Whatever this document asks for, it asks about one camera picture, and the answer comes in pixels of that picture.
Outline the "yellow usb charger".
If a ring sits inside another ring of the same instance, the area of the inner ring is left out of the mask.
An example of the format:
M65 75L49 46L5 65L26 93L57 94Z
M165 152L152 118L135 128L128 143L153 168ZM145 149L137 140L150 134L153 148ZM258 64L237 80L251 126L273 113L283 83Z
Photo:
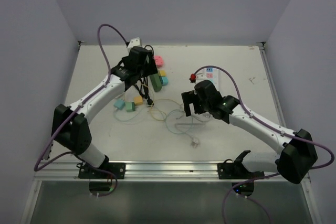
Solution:
M136 106L143 104L143 98L141 96L134 97L133 101Z

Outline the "white power strip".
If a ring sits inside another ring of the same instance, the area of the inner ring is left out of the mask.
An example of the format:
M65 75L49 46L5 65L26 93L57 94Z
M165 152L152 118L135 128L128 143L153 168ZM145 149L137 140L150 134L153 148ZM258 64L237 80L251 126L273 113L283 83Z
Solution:
M209 80L210 82L213 83L215 88L219 90L219 70L218 69L208 67L208 68L200 70L196 74L196 84L204 80Z

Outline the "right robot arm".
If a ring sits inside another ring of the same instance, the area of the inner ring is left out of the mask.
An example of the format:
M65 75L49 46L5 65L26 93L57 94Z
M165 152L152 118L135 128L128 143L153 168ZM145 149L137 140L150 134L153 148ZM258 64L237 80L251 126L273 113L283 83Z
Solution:
M222 96L208 80L199 82L194 90L183 92L181 96L186 116L191 116L190 107L196 114L207 112L215 119L245 130L275 151L274 154L243 151L231 167L240 178L278 172L287 181L299 184L318 159L308 131L296 132L265 118L253 119L252 110L236 97Z

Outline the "green power strip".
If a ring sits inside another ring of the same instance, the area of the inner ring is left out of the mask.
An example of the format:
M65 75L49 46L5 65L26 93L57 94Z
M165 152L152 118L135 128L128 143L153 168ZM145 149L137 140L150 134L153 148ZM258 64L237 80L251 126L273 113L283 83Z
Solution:
M161 91L162 83L161 83L161 80L160 80L160 76L157 73L152 74L152 75L150 75L150 80L151 80L151 83L152 83L153 90L155 92Z

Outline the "blue plug adapter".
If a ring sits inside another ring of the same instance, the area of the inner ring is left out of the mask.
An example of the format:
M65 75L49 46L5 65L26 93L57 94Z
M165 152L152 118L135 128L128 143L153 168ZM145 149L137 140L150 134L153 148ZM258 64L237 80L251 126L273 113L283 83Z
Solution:
M160 77L160 82L162 86L166 86L169 83L168 78L166 76Z

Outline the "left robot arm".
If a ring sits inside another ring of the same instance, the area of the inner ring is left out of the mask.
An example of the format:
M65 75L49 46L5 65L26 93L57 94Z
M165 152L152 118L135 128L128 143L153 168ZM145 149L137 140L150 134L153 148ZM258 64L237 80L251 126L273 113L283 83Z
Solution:
M153 52L140 46L128 50L108 74L90 93L71 105L58 105L54 110L52 139L71 151L73 155L91 165L97 178L109 172L108 157L92 143L89 124L110 101L126 92L137 82L158 72Z

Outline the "pink plug adapter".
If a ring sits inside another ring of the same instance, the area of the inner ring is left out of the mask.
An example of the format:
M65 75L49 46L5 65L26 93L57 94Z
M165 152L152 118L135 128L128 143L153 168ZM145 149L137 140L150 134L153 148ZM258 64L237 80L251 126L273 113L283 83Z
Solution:
M154 56L154 60L155 60L155 64L158 68L163 67L164 65L164 61L163 58L161 56L155 55Z

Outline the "yellow plug adapter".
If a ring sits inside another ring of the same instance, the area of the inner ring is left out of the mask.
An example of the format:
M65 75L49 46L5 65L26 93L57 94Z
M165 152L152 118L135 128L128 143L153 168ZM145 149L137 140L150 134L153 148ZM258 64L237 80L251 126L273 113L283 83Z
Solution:
M164 70L159 70L159 71L158 71L158 75L159 75L160 77L166 77L166 72L165 72Z

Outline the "green usb charger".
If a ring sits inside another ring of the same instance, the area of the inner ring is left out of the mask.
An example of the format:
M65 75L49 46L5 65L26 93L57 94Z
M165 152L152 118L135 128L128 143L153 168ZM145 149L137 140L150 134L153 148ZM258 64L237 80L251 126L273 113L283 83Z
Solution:
M126 102L125 109L127 112L134 112L135 111L135 103L134 102Z

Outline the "blue usb charger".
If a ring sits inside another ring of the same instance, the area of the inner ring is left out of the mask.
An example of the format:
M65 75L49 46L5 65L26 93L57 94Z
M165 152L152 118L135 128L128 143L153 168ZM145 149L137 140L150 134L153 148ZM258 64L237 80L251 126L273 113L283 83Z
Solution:
M123 100L117 99L113 106L118 110L123 110L123 108L125 107L125 102Z

